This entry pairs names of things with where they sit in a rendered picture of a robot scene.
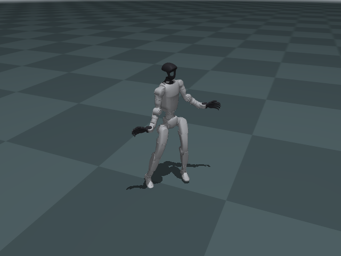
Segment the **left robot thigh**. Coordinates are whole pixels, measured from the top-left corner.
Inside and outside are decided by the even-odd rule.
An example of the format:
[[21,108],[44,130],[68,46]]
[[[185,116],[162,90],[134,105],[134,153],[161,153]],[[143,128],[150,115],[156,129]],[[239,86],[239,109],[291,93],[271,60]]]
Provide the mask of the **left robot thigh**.
[[179,147],[180,154],[188,151],[188,124],[185,118],[178,117],[178,134],[180,137],[181,146]]

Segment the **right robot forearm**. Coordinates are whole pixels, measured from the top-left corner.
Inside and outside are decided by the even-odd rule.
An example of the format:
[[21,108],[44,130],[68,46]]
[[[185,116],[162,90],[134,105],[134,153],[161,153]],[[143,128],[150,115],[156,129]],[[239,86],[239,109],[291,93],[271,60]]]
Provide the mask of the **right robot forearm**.
[[148,129],[149,133],[152,133],[154,131],[154,129],[156,128],[156,125],[157,125],[157,120],[159,119],[159,117],[154,115],[153,112],[152,112],[152,117],[151,118],[152,119],[151,119],[151,122],[150,122],[149,126],[152,126],[152,129]]

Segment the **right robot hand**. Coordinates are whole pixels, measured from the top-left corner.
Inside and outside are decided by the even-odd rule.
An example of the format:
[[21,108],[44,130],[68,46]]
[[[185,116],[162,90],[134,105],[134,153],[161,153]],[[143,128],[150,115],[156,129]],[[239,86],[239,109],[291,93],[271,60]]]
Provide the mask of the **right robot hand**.
[[152,126],[146,126],[146,127],[141,127],[141,126],[138,126],[136,128],[134,128],[132,130],[132,135],[134,135],[134,137],[139,134],[139,133],[143,133],[143,132],[147,132],[148,133],[148,129],[152,129]]

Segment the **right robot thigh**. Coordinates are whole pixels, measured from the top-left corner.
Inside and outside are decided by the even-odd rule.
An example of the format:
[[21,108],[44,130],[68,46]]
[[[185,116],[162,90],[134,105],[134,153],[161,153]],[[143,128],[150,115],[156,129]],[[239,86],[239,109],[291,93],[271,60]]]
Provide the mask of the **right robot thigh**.
[[165,150],[166,143],[168,140],[168,129],[167,124],[162,123],[161,125],[157,126],[157,133],[159,134],[157,140],[156,140],[156,151],[155,153],[155,161],[156,159],[161,159],[161,156]]

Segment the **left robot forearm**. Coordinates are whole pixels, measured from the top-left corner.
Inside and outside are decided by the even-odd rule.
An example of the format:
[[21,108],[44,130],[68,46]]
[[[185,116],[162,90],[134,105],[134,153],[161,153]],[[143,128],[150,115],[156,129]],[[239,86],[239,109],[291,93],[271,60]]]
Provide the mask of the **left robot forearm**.
[[195,100],[192,96],[191,96],[190,104],[196,106],[197,108],[202,108],[202,109],[205,109],[205,108],[206,108],[206,105],[202,105],[201,102],[198,102],[198,101]]

